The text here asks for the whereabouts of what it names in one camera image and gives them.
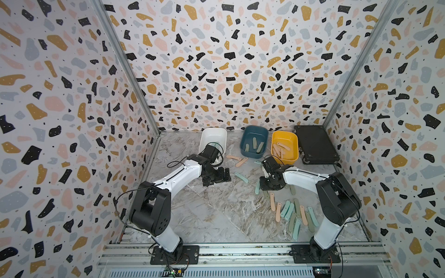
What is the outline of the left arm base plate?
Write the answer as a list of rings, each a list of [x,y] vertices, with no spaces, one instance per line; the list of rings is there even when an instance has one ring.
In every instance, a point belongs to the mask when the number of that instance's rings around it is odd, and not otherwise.
[[[169,253],[156,246],[151,256],[151,265],[197,265],[199,260],[199,245],[182,245]]]

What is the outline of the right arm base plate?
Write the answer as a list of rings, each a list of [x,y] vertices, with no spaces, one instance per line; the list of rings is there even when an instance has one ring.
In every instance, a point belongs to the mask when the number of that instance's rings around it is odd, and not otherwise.
[[[289,255],[295,264],[336,264],[341,262],[335,246],[323,250],[317,244],[291,245]]]

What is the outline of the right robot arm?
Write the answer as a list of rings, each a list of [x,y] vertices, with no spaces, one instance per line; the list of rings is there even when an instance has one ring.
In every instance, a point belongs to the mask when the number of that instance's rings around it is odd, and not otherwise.
[[[309,190],[318,195],[324,219],[309,242],[309,254],[320,261],[335,248],[344,225],[359,215],[361,202],[350,183],[339,172],[324,175],[301,170],[293,165],[279,164],[272,156],[262,161],[264,175],[260,188],[278,191],[285,185]]]

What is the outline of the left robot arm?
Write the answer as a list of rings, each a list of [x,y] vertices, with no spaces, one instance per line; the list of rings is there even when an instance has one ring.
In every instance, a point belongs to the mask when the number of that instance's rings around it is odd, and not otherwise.
[[[170,226],[172,199],[195,179],[201,178],[204,187],[231,181],[228,168],[217,160],[224,149],[217,142],[210,142],[199,154],[192,154],[179,162],[180,168],[160,180],[145,181],[137,189],[132,206],[127,213],[131,227],[150,235],[158,247],[177,261],[183,254],[183,240]]]

